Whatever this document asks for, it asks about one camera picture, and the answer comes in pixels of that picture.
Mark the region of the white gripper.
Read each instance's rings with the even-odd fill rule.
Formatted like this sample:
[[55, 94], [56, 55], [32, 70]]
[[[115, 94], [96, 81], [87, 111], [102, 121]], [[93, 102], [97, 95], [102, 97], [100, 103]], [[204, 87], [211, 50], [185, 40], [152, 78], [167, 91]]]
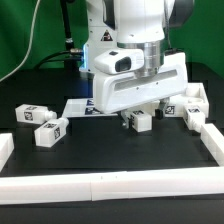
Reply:
[[183, 93], [188, 84], [185, 54], [168, 55], [164, 64], [150, 75], [142, 68], [109, 75], [96, 69], [93, 79], [93, 101], [97, 110], [110, 114], [121, 111], [122, 126], [130, 127], [130, 119], [125, 109], [160, 100], [155, 110], [159, 120], [165, 116], [170, 99], [168, 97]]

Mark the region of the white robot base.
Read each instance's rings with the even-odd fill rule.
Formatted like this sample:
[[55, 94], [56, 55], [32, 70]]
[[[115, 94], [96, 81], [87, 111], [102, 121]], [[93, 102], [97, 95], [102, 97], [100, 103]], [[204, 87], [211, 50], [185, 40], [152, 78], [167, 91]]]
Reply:
[[83, 46], [83, 64], [79, 68], [82, 73], [95, 73], [94, 59], [116, 47], [116, 32], [103, 22], [101, 3], [87, 3], [88, 39]]

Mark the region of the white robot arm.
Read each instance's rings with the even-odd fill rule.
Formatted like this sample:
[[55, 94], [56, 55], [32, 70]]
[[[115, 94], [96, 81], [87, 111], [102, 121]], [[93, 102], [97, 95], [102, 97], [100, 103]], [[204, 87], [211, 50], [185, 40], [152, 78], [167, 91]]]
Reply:
[[94, 58], [93, 102], [104, 113], [125, 111], [157, 100], [161, 118], [169, 98], [184, 92], [185, 54], [164, 46], [169, 30], [191, 16], [194, 0], [102, 0], [103, 22], [117, 35], [117, 47]]

